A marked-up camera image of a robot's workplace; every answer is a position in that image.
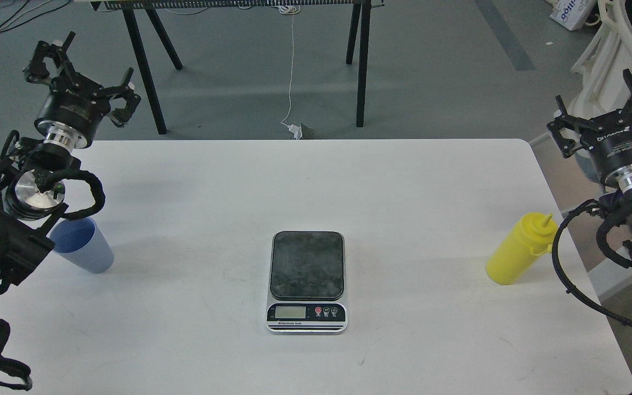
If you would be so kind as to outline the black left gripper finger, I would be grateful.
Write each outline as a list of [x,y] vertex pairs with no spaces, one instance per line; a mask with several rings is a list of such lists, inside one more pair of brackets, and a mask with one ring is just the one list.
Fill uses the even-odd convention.
[[[102,87],[94,92],[94,101],[103,116],[108,117],[115,127],[122,128],[130,121],[136,111],[141,97],[134,92],[131,79],[134,70],[129,67],[120,85],[116,87]],[[113,100],[123,100],[125,105],[112,109]]]
[[39,41],[37,47],[33,51],[32,60],[23,70],[25,81],[28,83],[40,83],[50,87],[54,80],[46,65],[46,59],[53,61],[58,72],[57,78],[62,77],[63,80],[72,87],[77,87],[77,72],[69,60],[67,50],[71,46],[76,34],[73,31],[63,43],[48,43]]

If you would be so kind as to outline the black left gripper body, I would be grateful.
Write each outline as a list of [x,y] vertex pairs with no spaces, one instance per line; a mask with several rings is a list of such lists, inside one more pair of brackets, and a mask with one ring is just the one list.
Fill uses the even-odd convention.
[[35,119],[35,127],[41,135],[49,125],[63,125],[78,133],[78,149],[93,143],[103,117],[110,112],[108,98],[96,98],[92,94],[103,89],[100,83],[81,76],[75,83],[59,76],[50,81],[49,93],[42,110]]

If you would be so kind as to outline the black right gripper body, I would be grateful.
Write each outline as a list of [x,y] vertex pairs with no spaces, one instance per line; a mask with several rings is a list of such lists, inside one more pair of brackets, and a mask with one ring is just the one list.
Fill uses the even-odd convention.
[[632,115],[613,111],[579,130],[585,153],[578,163],[592,182],[623,193],[632,190]]

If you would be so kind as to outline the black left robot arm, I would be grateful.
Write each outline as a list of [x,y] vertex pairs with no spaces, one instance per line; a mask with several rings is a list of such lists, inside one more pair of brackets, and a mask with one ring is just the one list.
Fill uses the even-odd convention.
[[[72,152],[92,145],[104,118],[124,127],[141,101],[131,83],[133,68],[116,87],[77,72],[67,55],[74,38],[70,32],[63,43],[38,42],[24,69],[28,83],[48,87],[33,122],[42,137],[13,130],[0,149],[0,295],[20,285],[53,250],[49,233],[59,220],[89,218],[103,209],[102,183]],[[28,391],[30,367],[3,355],[10,332],[0,319],[0,387]]]

